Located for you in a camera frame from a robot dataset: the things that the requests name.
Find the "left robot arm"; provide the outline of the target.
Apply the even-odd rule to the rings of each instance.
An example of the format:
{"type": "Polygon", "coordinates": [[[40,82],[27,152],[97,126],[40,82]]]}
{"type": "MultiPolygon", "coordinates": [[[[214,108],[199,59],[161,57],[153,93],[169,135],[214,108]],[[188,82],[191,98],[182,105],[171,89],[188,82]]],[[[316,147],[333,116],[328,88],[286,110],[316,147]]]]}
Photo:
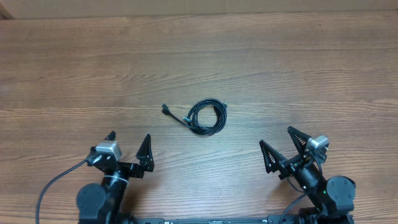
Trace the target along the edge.
{"type": "Polygon", "coordinates": [[[139,163],[121,162],[122,152],[111,131],[103,141],[91,147],[86,163],[104,176],[102,182],[83,186],[76,196],[80,223],[137,223],[131,213],[120,211],[130,178],[141,179],[154,170],[151,136],[147,134],[136,153],[139,163]]]}

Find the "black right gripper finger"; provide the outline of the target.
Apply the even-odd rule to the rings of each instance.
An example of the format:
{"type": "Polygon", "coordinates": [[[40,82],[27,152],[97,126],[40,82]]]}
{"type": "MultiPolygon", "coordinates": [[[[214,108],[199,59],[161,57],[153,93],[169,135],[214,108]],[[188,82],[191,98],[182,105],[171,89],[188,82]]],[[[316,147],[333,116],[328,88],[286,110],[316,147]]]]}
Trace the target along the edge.
{"type": "Polygon", "coordinates": [[[287,132],[289,133],[298,153],[304,154],[306,146],[307,146],[307,142],[311,138],[311,136],[299,131],[298,129],[296,129],[292,126],[289,126],[287,128],[287,132]]]}
{"type": "Polygon", "coordinates": [[[284,168],[283,163],[286,161],[286,158],[264,140],[261,140],[259,142],[259,145],[261,147],[262,155],[264,158],[266,172],[268,174],[270,172],[276,171],[281,172],[284,168]]]}

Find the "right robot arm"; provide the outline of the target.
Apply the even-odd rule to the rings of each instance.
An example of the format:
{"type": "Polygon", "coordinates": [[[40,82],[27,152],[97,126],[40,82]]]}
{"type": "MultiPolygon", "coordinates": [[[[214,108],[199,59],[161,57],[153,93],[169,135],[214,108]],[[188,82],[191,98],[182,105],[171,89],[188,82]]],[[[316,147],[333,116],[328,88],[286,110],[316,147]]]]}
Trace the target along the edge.
{"type": "Polygon", "coordinates": [[[269,223],[353,223],[356,183],[342,175],[329,179],[323,176],[329,139],[305,134],[289,126],[287,128],[298,154],[284,157],[264,140],[259,141],[266,172],[279,173],[280,180],[294,178],[301,193],[281,215],[267,217],[269,223]]]}

